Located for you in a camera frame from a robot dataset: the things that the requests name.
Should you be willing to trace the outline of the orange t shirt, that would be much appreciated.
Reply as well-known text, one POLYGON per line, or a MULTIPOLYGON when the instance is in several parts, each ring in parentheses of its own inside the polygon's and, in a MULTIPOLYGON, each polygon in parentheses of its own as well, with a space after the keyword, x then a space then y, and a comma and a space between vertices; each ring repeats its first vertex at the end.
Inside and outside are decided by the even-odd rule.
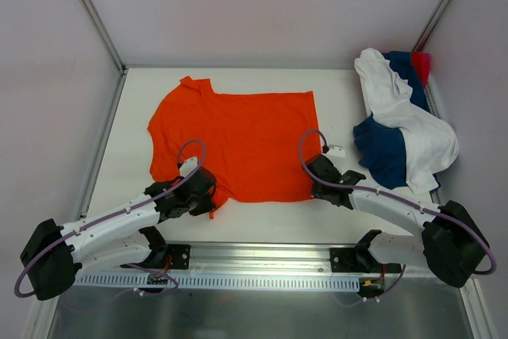
POLYGON ((321 153, 314 93, 219 94, 209 79, 181 79, 148 123, 150 174, 174 179, 177 163, 206 155, 216 207, 238 202, 304 202, 312 181, 301 160, 321 153))

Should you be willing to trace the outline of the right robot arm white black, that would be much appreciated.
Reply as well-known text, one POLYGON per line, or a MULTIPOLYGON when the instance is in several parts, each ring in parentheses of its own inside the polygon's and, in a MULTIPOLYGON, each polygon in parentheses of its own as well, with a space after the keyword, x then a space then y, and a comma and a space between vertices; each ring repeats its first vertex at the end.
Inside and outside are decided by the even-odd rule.
POLYGON ((461 288, 491 255, 484 235, 458 202, 418 202, 373 183, 359 172, 339 172, 323 154, 302 167, 312 179, 313 198, 371 214, 405 230, 403 235, 381 229, 368 231, 347 257, 350 268, 366 273, 379 271, 383 264, 426 268, 440 281, 461 288))

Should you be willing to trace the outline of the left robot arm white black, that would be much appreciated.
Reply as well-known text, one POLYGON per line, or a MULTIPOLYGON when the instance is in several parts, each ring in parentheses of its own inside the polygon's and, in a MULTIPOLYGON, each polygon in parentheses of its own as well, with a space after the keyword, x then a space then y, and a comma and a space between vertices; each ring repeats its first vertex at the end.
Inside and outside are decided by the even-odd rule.
POLYGON ((19 298, 44 301, 83 277, 115 267, 155 270, 169 264, 171 250, 157 226, 184 214, 214 210, 215 176, 205 168, 155 182, 110 212, 58 225, 41 222, 21 252, 23 271, 14 287, 19 298))

